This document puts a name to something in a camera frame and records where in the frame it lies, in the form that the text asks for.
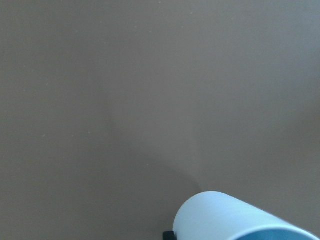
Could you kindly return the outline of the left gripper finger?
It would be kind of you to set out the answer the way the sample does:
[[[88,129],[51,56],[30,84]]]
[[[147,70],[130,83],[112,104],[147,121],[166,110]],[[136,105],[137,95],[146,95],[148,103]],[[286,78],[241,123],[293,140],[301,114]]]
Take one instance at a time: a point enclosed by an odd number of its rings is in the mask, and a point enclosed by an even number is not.
[[[163,240],[175,240],[175,232],[174,231],[164,231],[162,233]]]

